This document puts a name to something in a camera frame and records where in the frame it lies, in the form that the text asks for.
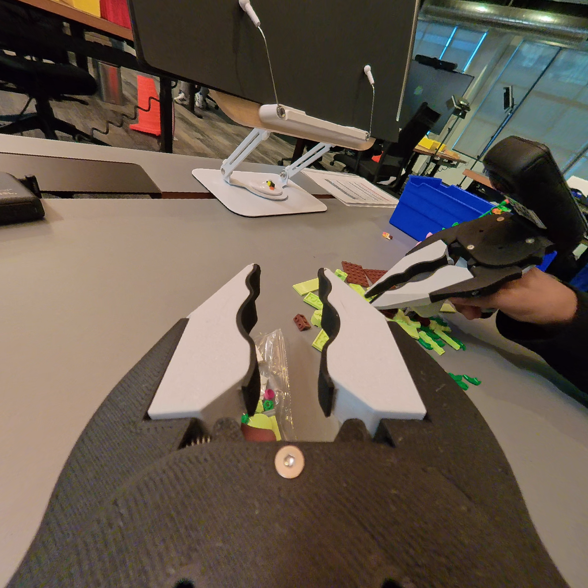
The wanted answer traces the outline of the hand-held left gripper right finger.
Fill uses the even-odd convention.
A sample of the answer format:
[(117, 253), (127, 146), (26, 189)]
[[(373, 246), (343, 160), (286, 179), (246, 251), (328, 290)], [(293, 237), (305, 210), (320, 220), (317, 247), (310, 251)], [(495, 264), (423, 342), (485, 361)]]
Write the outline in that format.
[(326, 417), (422, 420), (426, 408), (384, 315), (331, 270), (318, 271), (327, 334), (319, 367), (318, 399)]

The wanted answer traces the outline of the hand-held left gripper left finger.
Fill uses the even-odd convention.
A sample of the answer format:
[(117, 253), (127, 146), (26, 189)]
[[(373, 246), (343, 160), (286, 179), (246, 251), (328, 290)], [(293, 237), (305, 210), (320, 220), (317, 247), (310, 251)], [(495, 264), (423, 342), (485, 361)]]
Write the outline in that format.
[(157, 388), (151, 420), (194, 417), (212, 427), (223, 417), (254, 415), (261, 391), (255, 302), (261, 268), (249, 264), (188, 317)]

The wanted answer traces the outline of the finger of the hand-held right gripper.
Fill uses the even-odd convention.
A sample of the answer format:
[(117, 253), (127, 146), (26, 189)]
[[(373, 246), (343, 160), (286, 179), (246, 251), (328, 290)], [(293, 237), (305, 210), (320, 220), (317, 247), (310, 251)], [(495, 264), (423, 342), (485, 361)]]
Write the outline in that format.
[[(365, 297), (375, 300), (386, 291), (400, 288), (408, 282), (427, 278), (446, 265), (453, 265), (453, 260), (448, 255), (447, 245), (442, 240), (433, 241), (401, 258), (385, 276), (366, 291)], [(451, 294), (448, 288), (433, 292), (430, 299), (447, 299)]]
[(427, 306), (432, 303), (430, 295), (438, 290), (460, 284), (473, 278), (468, 268), (454, 265), (443, 266), (429, 277), (415, 282), (408, 282), (389, 290), (371, 302), (378, 310), (404, 308), (409, 306)]

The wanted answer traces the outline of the pile of toy bricks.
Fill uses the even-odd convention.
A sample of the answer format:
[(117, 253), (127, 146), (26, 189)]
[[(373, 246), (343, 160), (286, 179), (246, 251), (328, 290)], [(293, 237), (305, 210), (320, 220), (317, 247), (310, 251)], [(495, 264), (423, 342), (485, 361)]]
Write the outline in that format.
[[(365, 297), (368, 288), (347, 283), (347, 274), (342, 271), (342, 268), (336, 269), (334, 274), (350, 288), (356, 291), (356, 293), (362, 298), (371, 301), (371, 298)], [(310, 319), (306, 319), (304, 315), (298, 314), (295, 316), (294, 322), (301, 331), (308, 330), (311, 327), (319, 329), (319, 332), (312, 343), (312, 347), (321, 351), (327, 342), (328, 337), (322, 329), (321, 324), (323, 305), (318, 294), (318, 282), (318, 278), (313, 278), (293, 285), (294, 291), (303, 298), (303, 301), (306, 304), (313, 308), (313, 314)], [(443, 319), (442, 315), (427, 318), (410, 308), (386, 310), (383, 311), (383, 315), (388, 322), (398, 324), (412, 339), (418, 342), (418, 344), (427, 351), (443, 355), (445, 353), (445, 348), (452, 348), (455, 350), (466, 349), (464, 342), (452, 334), (451, 327)]]

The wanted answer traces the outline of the person's right forearm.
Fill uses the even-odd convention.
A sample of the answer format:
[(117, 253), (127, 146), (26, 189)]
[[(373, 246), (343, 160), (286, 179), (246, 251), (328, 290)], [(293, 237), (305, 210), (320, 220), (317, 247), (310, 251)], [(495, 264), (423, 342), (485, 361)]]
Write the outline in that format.
[(496, 327), (506, 339), (533, 351), (587, 397), (587, 293), (574, 287), (578, 306), (569, 323), (534, 325), (496, 314)]

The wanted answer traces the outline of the person's right hand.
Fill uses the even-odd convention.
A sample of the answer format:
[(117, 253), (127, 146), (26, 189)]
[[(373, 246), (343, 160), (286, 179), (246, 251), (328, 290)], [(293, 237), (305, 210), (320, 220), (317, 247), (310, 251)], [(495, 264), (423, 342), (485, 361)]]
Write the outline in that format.
[(451, 298), (451, 304), (467, 319), (481, 318), (494, 309), (511, 319), (534, 325), (567, 324), (574, 318), (577, 294), (539, 269), (528, 270), (520, 279), (505, 283), (496, 293), (473, 298)]

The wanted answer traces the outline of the blue storage bin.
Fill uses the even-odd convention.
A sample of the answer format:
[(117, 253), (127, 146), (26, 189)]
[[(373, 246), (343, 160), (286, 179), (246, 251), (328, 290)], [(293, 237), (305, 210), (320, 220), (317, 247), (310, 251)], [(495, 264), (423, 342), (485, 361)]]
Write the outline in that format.
[[(478, 218), (493, 207), (490, 202), (441, 179), (412, 176), (390, 224), (419, 242), (410, 252), (442, 240), (454, 266), (468, 268), (475, 278), (506, 281), (544, 265), (544, 258), (551, 261), (558, 248), (539, 221), (516, 202), (510, 206), (512, 212)], [(468, 222), (452, 227), (461, 221)], [(434, 234), (424, 239), (428, 232)]]

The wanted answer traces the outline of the small sealed bag of pieces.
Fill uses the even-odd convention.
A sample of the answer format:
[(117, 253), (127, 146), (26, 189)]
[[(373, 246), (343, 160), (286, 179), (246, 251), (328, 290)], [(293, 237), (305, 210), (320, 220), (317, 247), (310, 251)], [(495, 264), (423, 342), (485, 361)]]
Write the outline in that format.
[(254, 343), (261, 384), (254, 414), (241, 417), (243, 437), (249, 442), (296, 440), (282, 331), (277, 329), (260, 335)]

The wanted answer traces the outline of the laminated paper sheet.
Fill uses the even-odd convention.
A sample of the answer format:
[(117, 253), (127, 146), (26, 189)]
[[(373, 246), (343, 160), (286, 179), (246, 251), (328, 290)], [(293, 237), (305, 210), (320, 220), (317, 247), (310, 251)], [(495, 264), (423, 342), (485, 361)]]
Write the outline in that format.
[(399, 203), (397, 197), (357, 175), (308, 168), (302, 173), (347, 206), (394, 209)]

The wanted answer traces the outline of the black office chair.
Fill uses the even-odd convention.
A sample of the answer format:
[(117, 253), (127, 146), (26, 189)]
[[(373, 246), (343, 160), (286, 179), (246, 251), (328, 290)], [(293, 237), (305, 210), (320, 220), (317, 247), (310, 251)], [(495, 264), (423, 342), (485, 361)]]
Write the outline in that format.
[(73, 101), (87, 105), (77, 96), (93, 96), (97, 92), (94, 78), (85, 70), (71, 64), (32, 61), (1, 53), (1, 91), (26, 94), (35, 101), (35, 114), (2, 115), (1, 134), (16, 135), (40, 130), (47, 139), (57, 140), (57, 132), (75, 141), (106, 145), (74, 125), (56, 118), (50, 100)]
[(376, 183), (394, 176), (397, 178), (406, 167), (414, 153), (414, 147), (422, 140), (439, 119), (440, 114), (423, 102), (416, 113), (401, 129), (397, 142), (384, 142), (383, 151), (378, 162), (372, 159), (370, 150), (357, 151), (351, 155), (338, 153), (334, 161), (345, 166), (349, 173), (354, 173)]

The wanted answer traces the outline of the white monitor stand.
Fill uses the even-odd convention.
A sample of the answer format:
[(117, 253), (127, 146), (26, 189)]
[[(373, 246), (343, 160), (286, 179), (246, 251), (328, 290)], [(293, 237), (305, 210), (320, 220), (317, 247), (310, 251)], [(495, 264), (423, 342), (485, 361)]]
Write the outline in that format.
[[(214, 1), (197, 35), (203, 54), (187, 77), (217, 91), (232, 120), (253, 128), (218, 171), (193, 175), (229, 210), (245, 217), (323, 212), (326, 206), (293, 177), (335, 145), (371, 146), (375, 83), (371, 57), (359, 45), (359, 8), (352, 1)], [(271, 133), (315, 146), (279, 172), (237, 167)], [(275, 192), (262, 190), (271, 180)]]

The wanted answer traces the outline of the black ribbed power brick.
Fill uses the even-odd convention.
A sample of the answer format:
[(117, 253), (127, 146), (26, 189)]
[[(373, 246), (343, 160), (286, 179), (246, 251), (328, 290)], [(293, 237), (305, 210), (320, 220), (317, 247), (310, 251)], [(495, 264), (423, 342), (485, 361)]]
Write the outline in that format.
[(1, 172), (1, 226), (36, 222), (45, 218), (36, 176), (16, 178)]

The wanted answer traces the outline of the black monitor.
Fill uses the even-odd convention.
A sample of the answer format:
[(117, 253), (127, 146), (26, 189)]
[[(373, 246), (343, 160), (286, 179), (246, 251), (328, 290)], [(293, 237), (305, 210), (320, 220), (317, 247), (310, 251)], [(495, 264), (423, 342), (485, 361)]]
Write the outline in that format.
[(398, 137), (420, 1), (129, 1), (137, 57), (173, 79)]

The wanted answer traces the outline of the orange ribbed cone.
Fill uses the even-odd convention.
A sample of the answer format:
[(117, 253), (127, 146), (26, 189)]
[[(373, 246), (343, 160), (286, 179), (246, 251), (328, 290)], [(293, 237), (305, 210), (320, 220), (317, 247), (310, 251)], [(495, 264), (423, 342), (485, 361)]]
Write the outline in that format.
[(137, 76), (137, 99), (137, 120), (129, 125), (129, 129), (159, 137), (161, 134), (159, 95), (152, 78)]

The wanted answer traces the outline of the long wooden desk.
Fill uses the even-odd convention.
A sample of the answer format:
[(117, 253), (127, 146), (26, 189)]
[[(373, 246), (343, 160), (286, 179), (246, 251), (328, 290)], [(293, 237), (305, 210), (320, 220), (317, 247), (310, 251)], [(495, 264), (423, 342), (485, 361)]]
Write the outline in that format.
[(86, 28), (98, 31), (104, 35), (108, 35), (120, 40), (134, 41), (134, 36), (131, 29), (125, 28), (115, 24), (106, 19), (96, 17), (85, 11), (78, 10), (67, 4), (56, 1), (15, 1), (18, 5), (31, 6), (40, 9), (44, 12), (61, 17), (68, 22), (74, 22), (84, 25)]

